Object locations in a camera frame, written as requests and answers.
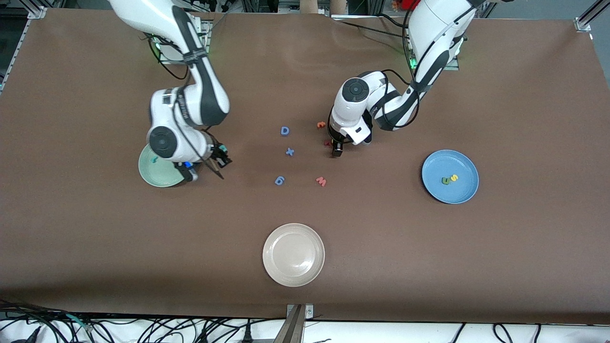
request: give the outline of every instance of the white floor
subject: white floor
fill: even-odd
[[[183,320],[170,322],[167,325],[175,327]],[[116,320],[116,322],[127,322],[127,320]],[[243,325],[245,319],[235,319],[227,324],[233,326]],[[10,323],[10,321],[0,321],[0,327]],[[69,329],[63,323],[53,322],[57,328],[66,336],[68,340],[72,338]],[[272,320],[269,322],[257,323],[252,326],[252,337],[254,339],[273,339],[277,335],[283,321]],[[156,342],[167,329],[157,330],[149,339],[138,342],[140,335],[150,326],[151,322],[140,320],[128,325],[114,325],[104,323],[110,331],[116,343],[144,343]],[[203,322],[194,328],[178,330],[182,336],[174,334],[165,337],[160,343],[182,343],[192,342],[195,334],[201,332]],[[27,337],[38,327],[38,324],[26,324],[24,321],[17,322],[5,330],[0,331],[0,342],[13,342],[17,339],[27,339]],[[366,323],[366,322],[306,322],[304,331],[304,343],[320,343],[330,339],[330,343],[448,343],[452,342],[460,324],[458,323]],[[510,332],[512,341],[515,343],[532,343],[536,333],[535,325],[506,325]],[[222,336],[230,328],[221,327],[215,330],[208,337],[209,343],[238,343],[243,339],[245,329],[241,329],[230,340],[230,336]],[[97,343],[105,342],[94,331],[93,339]],[[500,332],[502,340],[508,339]],[[79,342],[90,342],[84,330],[77,332]],[[500,343],[493,335],[491,324],[468,324],[462,331],[459,343]],[[609,343],[610,327],[590,327],[578,325],[543,325],[538,338],[538,343]],[[56,343],[55,336],[48,327],[41,329],[37,343]]]

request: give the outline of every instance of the red object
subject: red object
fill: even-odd
[[[417,4],[419,4],[421,0],[403,0],[403,3],[400,5],[400,7],[403,10],[408,10],[411,8],[411,5],[413,5],[413,3],[415,3],[415,5],[413,5],[413,8],[411,10],[413,10]]]

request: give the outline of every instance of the gray floor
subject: gray floor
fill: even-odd
[[[498,4],[490,18],[574,19],[594,0],[515,0]],[[610,87],[610,9],[591,24],[591,34],[601,67]]]

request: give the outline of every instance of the black velcro strap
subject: black velcro strap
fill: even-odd
[[[417,93],[425,93],[427,91],[430,90],[430,88],[432,88],[431,85],[423,85],[415,80],[411,80],[411,83],[409,84],[411,86],[411,88],[413,88],[413,90],[415,90]]]
[[[187,52],[186,54],[182,55],[182,58],[184,59],[184,62],[186,64],[191,65],[205,56],[207,56],[207,52],[206,52],[206,48],[203,47],[203,48],[198,48],[193,51]]]
[[[178,91],[176,92],[176,97],[178,100],[178,107],[180,107],[180,114],[182,115],[182,119],[184,119],[184,121],[191,127],[197,126],[197,124],[195,124],[193,119],[191,119],[190,114],[188,113],[187,100],[184,97],[184,87],[178,88]]]

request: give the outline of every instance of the white plate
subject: white plate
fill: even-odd
[[[324,265],[324,244],[309,226],[291,223],[275,229],[263,248],[263,264],[269,276],[287,287],[304,286]]]

